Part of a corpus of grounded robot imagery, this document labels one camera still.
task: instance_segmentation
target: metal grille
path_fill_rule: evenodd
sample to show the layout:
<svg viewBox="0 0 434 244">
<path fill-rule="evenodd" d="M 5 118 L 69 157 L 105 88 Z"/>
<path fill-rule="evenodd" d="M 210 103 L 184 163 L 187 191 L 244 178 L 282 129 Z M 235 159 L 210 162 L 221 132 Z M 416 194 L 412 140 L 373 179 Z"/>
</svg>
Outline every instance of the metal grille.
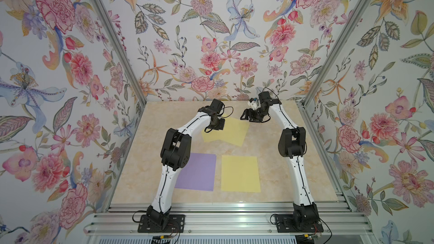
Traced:
<svg viewBox="0 0 434 244">
<path fill-rule="evenodd" d="M 152 241 L 155 244 L 168 240 Z M 296 244 L 295 236 L 284 237 L 180 237 L 177 244 Z M 99 244 L 151 244 L 151 237 L 102 237 Z"/>
</svg>

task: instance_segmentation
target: red berry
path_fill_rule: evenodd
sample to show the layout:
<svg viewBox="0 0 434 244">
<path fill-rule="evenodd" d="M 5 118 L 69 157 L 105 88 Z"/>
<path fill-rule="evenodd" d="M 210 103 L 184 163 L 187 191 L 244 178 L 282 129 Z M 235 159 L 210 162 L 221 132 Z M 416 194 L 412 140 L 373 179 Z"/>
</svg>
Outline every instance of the red berry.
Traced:
<svg viewBox="0 0 434 244">
<path fill-rule="evenodd" d="M 72 58 L 73 56 L 71 55 L 71 53 L 65 53 L 63 55 L 63 59 L 65 59 L 66 62 L 70 62 Z"/>
<path fill-rule="evenodd" d="M 380 139 L 377 138 L 376 136 L 372 136 L 372 140 L 374 141 L 375 144 L 380 144 Z"/>
<path fill-rule="evenodd" d="M 279 21 L 277 21 L 277 24 L 278 25 L 281 25 L 281 24 L 285 24 L 286 23 L 286 20 L 285 19 L 280 19 Z"/>
</svg>

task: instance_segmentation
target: orange lily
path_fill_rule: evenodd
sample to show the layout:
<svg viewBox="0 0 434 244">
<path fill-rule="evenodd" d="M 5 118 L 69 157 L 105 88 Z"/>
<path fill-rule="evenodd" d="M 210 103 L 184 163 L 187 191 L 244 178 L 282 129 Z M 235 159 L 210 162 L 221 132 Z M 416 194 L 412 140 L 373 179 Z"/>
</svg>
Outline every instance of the orange lily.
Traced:
<svg viewBox="0 0 434 244">
<path fill-rule="evenodd" d="M 151 50 L 151 53 L 152 53 L 152 58 L 154 59 L 154 67 L 153 67 L 153 68 L 150 68 L 150 69 L 147 69 L 147 70 L 143 73 L 143 76 L 142 76 L 141 79 L 144 78 L 144 76 L 145 76 L 146 73 L 148 73 L 148 72 L 155 72 L 154 77 L 155 77 L 155 75 L 157 76 L 157 79 L 155 80 L 155 83 L 154 83 L 154 85 L 155 85 L 155 84 L 157 83 L 157 81 L 158 81 L 158 71 L 160 71 L 160 72 L 162 72 L 162 73 L 167 73 L 167 74 L 172 74 L 172 73 L 166 72 L 166 71 L 164 71 L 164 70 L 161 69 L 161 68 L 163 68 L 163 67 L 166 67 L 167 65 L 157 66 L 157 62 L 155 61 L 155 56 L 154 56 L 154 53 L 152 52 L 152 50 Z"/>
<path fill-rule="evenodd" d="M 338 80 L 338 82 L 336 82 L 336 81 L 334 81 L 334 80 L 332 80 L 332 79 L 329 79 L 329 80 L 324 81 L 323 83 L 327 83 L 327 82 L 329 82 L 329 85 L 332 86 L 332 88 L 326 90 L 326 91 L 330 91 L 330 92 L 329 92 L 328 94 L 323 95 L 323 96 L 326 96 L 326 95 L 331 94 L 331 93 L 336 89 L 336 91 L 338 92 L 339 102 L 341 102 L 341 104 L 342 104 L 342 101 L 341 101 L 341 95 L 339 94 L 339 88 L 341 88 L 341 89 L 343 89 L 343 90 L 346 90 L 346 89 L 345 89 L 344 87 L 342 87 L 339 83 L 341 83 L 341 81 L 342 81 L 342 80 L 344 79 L 344 77 L 347 75 L 348 71 L 349 71 L 349 68 L 348 68 L 347 72 L 344 74 L 344 76 L 341 77 L 341 78 Z"/>
</svg>

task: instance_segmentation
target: blue lily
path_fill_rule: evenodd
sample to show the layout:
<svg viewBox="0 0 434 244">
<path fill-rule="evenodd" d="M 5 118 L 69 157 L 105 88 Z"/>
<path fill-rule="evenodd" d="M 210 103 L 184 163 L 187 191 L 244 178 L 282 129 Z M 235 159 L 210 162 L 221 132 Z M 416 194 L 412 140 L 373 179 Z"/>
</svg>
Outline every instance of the blue lily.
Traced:
<svg viewBox="0 0 434 244">
<path fill-rule="evenodd" d="M 224 38 L 225 41 L 235 40 L 236 35 L 239 31 L 244 31 L 244 34 L 250 39 L 260 37 L 259 34 L 256 34 L 255 29 L 249 27 L 246 23 L 250 20 L 253 13 L 255 12 L 253 4 L 250 4 L 250 6 L 245 5 L 244 8 L 241 8 L 241 10 L 238 11 L 239 3 L 240 0 L 227 0 L 226 8 L 227 11 L 231 14 L 231 16 L 229 17 L 229 21 L 233 22 L 235 26 L 232 34 Z"/>
<path fill-rule="evenodd" d="M 30 106 L 35 111 L 35 124 L 32 127 L 32 131 L 33 133 L 38 133 L 47 121 L 40 106 L 44 103 L 44 100 L 55 102 L 62 99 L 66 88 L 58 89 L 50 87 L 42 90 L 35 89 L 38 84 L 35 81 L 35 73 L 33 73 L 32 69 L 21 62 L 16 62 L 16 64 L 18 70 L 15 68 L 10 70 L 12 74 L 10 80 L 16 86 L 4 82 L 0 77 L 0 96 L 5 97 L 11 107 L 19 104 Z"/>
</svg>

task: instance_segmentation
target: black mounting plate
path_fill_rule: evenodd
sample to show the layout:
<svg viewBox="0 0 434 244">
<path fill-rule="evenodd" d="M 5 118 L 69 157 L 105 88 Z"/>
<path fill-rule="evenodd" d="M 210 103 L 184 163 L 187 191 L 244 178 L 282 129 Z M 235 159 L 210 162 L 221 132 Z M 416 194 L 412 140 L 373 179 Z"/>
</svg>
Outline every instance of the black mounting plate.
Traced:
<svg viewBox="0 0 434 244">
<path fill-rule="evenodd" d="M 167 225 L 164 230 L 160 230 L 153 222 L 148 219 L 148 216 L 142 215 L 138 225 L 138 233 L 171 233 L 172 231 L 180 230 L 179 233 L 184 232 L 185 215 L 169 215 L 170 223 L 173 225 Z"/>
<path fill-rule="evenodd" d="M 292 214 L 276 214 L 274 215 L 276 218 L 276 226 L 278 233 L 315 233 L 315 226 L 317 232 L 324 232 L 323 225 L 321 223 L 306 225 L 301 228 L 301 230 L 297 230 L 297 228 L 293 225 Z"/>
</svg>

